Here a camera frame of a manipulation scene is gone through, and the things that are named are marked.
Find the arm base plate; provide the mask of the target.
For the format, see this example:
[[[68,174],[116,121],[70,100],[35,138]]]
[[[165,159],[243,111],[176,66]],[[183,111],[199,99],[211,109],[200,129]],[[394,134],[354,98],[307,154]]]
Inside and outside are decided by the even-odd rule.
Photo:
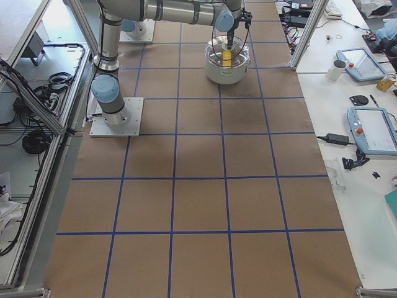
[[[143,97],[125,97],[124,108],[116,114],[102,112],[100,105],[95,105],[92,117],[91,137],[138,137],[140,135]]]
[[[155,21],[145,19],[138,22],[124,19],[120,32],[120,43],[152,43],[154,37]]]

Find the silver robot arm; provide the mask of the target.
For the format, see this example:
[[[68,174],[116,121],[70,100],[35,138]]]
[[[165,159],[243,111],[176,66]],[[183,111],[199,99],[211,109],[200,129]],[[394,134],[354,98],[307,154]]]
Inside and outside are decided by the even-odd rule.
[[[118,45],[125,32],[131,42],[150,42],[148,30],[156,21],[208,25],[227,34],[227,47],[233,46],[234,31],[244,22],[251,25],[252,14],[241,1],[99,1],[100,31],[97,70],[91,91],[110,125],[129,120],[128,110],[119,93]]]

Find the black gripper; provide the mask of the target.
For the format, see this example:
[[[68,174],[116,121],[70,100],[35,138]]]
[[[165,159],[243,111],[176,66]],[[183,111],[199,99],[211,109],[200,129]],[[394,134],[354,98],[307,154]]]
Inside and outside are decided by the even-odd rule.
[[[233,26],[229,31],[227,31],[227,49],[231,50],[233,47],[233,40],[234,40],[234,31],[235,26]]]

